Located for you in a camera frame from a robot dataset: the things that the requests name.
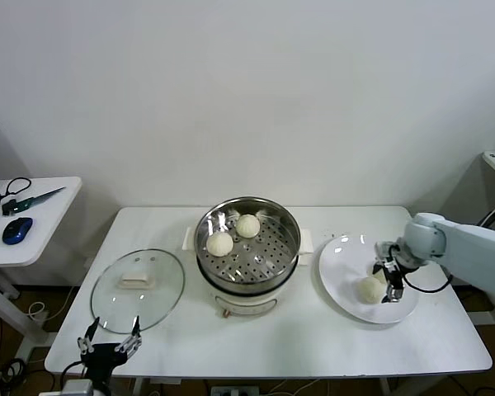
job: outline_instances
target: power strip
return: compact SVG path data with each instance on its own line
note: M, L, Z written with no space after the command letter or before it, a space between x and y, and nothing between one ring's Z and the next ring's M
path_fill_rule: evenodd
M258 386L214 386L210 396L260 396Z

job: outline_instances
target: blue mouse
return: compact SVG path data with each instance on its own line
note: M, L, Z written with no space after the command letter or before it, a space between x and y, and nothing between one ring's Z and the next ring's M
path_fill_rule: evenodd
M31 225L33 225L33 219L31 217L19 217L13 220L3 230L2 241L6 245L15 245L22 242L30 230Z

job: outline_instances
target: steamed bun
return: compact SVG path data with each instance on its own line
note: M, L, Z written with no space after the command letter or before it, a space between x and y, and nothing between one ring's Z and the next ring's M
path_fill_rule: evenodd
M252 214L243 214L238 218L235 228L241 237L254 238L261 230L261 222Z
M215 257L223 257L233 250L233 239L228 233L213 233L207 238L205 245L209 254Z
M369 304L378 304L385 296L385 285L372 276L359 281L357 291L363 301Z

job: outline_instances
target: stainless steel steamer basket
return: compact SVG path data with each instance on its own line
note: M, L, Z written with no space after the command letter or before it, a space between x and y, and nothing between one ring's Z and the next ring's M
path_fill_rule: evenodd
M241 215L255 215L261 230L255 238L242 238L235 231ZM233 238L233 251L225 257L207 252L207 238L219 231ZM282 286L297 266L299 225L288 210L276 202L256 197L227 200L201 218L195 231L198 267L204 278L225 293L256 296Z

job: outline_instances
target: white table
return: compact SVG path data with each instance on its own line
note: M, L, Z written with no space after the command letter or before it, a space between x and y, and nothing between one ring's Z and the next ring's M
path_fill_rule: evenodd
M8 182L8 180L0 181L0 194L5 192ZM6 266L29 266L40 257L60 220L64 217L68 207L81 188L81 184L79 177L32 179L32 184L27 190L2 200L0 203L0 268ZM2 215L1 204L11 198L20 201L32 196L39 196L62 186L66 188L50 197L44 203L35 205L13 216ZM6 245L2 241L3 230L9 222L18 217L31 217L33 225L22 242L16 245ZM35 345L31 345L30 342L36 342L36 345L45 345L49 334L9 301L8 298L16 298L19 293L1 273L0 290L3 292L0 292L0 318L28 338L27 340L25 339L26 343L23 343L21 350L29 351Z
M181 260L186 288L170 315L143 332L143 345L114 375L171 378L323 378L428 375L489 369L492 359L451 287L421 295L415 312L394 325L362 322L330 300L319 283L317 256L332 237L365 233L395 240L409 218L401 207L289 208L316 248L299 266L270 313L222 318L196 266L182 251L186 228L205 208L125 208L119 212L45 361L60 372L79 357L77 337L93 318L90 294L97 277L118 257L163 248ZM438 266L414 274L435 288L446 281ZM94 342L124 337L97 329ZM72 369L78 373L80 368Z

